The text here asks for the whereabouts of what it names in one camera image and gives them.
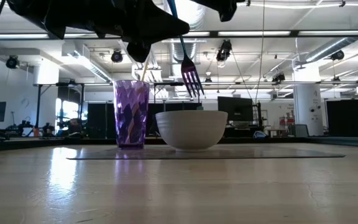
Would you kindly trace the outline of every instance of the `pillar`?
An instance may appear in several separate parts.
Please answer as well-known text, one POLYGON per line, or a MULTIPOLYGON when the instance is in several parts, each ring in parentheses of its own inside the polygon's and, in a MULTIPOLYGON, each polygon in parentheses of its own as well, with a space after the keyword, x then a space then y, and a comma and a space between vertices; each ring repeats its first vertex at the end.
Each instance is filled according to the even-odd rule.
MULTIPOLYGON (((59 66, 57 64, 44 59, 39 66, 34 67, 34 84, 45 85, 41 92, 48 88, 48 84, 56 84, 57 82, 59 82, 59 66)), ((39 128, 42 128, 46 123, 55 125, 57 91, 57 87, 51 86, 41 96, 39 128)))
MULTIPOLYGON (((317 63, 295 67, 294 81, 320 81, 317 63)), ((305 84, 294 86, 295 123, 308 126, 310 136, 323 135, 323 113, 321 109, 321 93, 319 84, 305 84)))

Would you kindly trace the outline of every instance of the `gray placemat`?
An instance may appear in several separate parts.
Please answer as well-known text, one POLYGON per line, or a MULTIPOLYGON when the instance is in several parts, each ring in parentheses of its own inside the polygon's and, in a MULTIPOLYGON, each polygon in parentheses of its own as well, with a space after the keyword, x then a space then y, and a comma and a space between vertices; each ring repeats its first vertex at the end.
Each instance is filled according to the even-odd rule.
POLYGON ((68 159, 271 159, 344 157, 341 154, 301 150, 293 147, 218 145, 204 152, 178 152, 169 146, 146 146, 143 150, 116 147, 93 151, 92 148, 68 159))

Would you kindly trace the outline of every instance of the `monitor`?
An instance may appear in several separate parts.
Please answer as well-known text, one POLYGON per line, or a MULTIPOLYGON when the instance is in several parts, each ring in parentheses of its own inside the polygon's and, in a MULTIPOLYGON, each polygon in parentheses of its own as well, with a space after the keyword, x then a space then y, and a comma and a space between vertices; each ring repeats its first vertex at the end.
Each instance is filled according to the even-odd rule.
POLYGON ((218 97, 218 110, 227 112, 228 121, 253 121, 252 100, 247 98, 218 97))

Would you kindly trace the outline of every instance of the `white bowl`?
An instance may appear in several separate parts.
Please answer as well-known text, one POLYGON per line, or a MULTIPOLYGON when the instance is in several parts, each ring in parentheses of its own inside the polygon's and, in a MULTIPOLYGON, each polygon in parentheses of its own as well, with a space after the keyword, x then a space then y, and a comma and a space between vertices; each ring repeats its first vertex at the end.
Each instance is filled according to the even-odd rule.
POLYGON ((221 140, 227 123, 222 111, 169 111, 155 115, 162 139, 179 151, 205 151, 221 140))

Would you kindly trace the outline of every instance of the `cup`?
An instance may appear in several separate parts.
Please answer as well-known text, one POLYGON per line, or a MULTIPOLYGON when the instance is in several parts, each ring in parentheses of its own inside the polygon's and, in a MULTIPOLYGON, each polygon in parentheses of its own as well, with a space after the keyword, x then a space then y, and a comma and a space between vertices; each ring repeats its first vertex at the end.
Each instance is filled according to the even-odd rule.
POLYGON ((149 89, 142 81, 114 82, 117 145, 121 149, 144 148, 149 89))

